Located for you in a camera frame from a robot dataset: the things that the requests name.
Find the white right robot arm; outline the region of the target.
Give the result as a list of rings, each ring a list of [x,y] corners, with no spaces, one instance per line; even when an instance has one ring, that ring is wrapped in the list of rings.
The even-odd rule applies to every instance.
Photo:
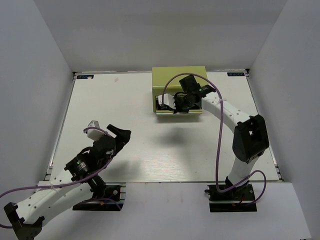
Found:
[[[255,173],[253,169],[257,160],[269,148],[269,138],[265,119],[257,114],[249,115],[234,107],[222,96],[221,91],[210,80],[200,86],[196,78],[206,81],[207,78],[196,73],[181,73],[179,83],[185,92],[181,107],[188,109],[198,103],[203,110],[219,119],[219,133],[215,169],[219,169],[223,127],[227,126],[233,133],[232,150],[235,155],[233,166],[225,179],[224,189],[216,186],[218,193],[236,200],[244,193],[244,186]]]

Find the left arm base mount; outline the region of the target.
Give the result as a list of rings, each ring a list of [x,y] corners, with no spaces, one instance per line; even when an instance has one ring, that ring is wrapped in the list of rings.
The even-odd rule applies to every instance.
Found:
[[[126,183],[107,183],[101,194],[92,193],[90,198],[72,207],[73,211],[119,212],[126,198]]]

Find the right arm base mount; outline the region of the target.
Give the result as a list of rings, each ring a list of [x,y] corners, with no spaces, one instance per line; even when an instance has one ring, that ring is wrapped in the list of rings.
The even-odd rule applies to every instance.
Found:
[[[208,185],[204,193],[209,198],[209,210],[211,213],[257,212],[256,203],[251,203],[256,199],[251,184],[236,187],[224,193],[218,192],[215,185]]]

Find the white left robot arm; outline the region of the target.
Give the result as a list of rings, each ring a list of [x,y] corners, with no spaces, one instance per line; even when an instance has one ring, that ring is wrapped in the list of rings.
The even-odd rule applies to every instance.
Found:
[[[18,203],[10,202],[4,212],[19,240],[33,240],[57,215],[76,207],[120,211],[124,204],[121,184],[106,184],[99,173],[130,141],[131,131],[108,125],[106,130],[92,121],[83,132],[93,141],[82,149],[47,185]]]

